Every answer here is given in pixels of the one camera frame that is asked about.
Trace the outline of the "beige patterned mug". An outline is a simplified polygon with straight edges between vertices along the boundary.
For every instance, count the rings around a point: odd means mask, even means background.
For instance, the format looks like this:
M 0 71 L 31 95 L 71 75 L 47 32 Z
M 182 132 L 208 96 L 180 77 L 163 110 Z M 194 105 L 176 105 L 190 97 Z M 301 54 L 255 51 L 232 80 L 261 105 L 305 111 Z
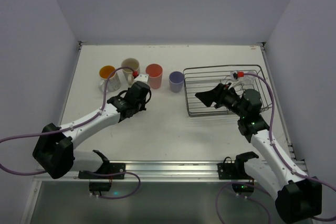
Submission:
M 136 71 L 138 74 L 140 74 L 139 61 L 135 58 L 127 58 L 122 61 L 121 66 L 123 67 L 122 71 L 128 85 L 131 85 L 134 80 L 133 71 Z

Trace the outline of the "white floral mug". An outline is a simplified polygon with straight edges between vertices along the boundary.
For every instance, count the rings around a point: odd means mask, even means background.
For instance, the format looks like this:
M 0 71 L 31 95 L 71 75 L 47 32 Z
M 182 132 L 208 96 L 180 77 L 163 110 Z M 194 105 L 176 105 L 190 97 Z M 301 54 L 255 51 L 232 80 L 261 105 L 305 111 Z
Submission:
M 99 76 L 101 82 L 99 88 L 102 92 L 106 90 L 107 92 L 115 92 L 120 89 L 121 81 L 116 69 L 113 66 L 104 66 L 99 71 Z

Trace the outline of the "pink plastic cup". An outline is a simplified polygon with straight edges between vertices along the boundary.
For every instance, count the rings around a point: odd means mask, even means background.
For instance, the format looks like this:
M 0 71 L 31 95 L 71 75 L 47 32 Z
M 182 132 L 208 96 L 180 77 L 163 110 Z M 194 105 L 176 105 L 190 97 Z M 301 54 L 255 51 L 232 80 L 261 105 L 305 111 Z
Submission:
M 152 89 L 159 89 L 162 83 L 163 68 L 157 64 L 153 63 L 146 67 L 146 74 L 149 75 L 149 85 Z

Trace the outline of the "lavender plastic cup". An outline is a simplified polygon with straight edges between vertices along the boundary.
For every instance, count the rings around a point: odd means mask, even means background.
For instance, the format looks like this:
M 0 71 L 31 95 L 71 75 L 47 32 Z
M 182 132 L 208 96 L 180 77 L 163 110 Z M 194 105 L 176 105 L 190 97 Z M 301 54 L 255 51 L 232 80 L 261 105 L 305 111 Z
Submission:
M 182 72 L 174 71 L 169 75 L 170 90 L 174 93 L 179 93 L 184 84 L 184 75 Z

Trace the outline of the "clear glass cup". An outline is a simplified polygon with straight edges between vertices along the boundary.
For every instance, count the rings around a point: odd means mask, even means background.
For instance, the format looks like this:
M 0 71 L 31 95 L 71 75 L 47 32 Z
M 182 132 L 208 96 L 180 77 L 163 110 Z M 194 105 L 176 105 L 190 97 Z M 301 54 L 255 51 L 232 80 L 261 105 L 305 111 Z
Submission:
M 246 85 L 252 85 L 255 82 L 255 74 L 253 72 L 245 72 L 244 73 L 244 80 L 243 83 Z

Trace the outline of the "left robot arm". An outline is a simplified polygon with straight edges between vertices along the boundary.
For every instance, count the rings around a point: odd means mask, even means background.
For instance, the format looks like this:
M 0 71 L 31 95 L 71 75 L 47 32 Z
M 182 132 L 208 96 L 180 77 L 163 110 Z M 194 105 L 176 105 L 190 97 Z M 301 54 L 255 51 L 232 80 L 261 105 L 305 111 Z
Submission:
M 61 126 L 46 125 L 33 150 L 33 158 L 53 179 L 61 178 L 69 171 L 86 172 L 91 176 L 111 173 L 112 165 L 100 151 L 83 152 L 76 148 L 101 130 L 144 111 L 150 98 L 149 85 L 137 81 L 76 121 Z

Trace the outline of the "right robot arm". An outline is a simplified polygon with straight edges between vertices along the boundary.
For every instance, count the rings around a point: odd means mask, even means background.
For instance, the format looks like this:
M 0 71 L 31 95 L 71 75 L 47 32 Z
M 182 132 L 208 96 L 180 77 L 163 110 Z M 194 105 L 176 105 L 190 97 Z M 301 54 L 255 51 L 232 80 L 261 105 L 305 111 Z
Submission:
M 276 210 L 285 223 L 312 218 L 322 212 L 322 186 L 309 180 L 279 146 L 271 127 L 260 114 L 260 93 L 246 89 L 238 95 L 234 88 L 219 83 L 214 89 L 195 96 L 206 106 L 224 106 L 239 116 L 238 129 L 258 150 L 266 163 L 253 153 L 237 156 L 235 164 L 240 173 L 256 179 L 275 201 Z

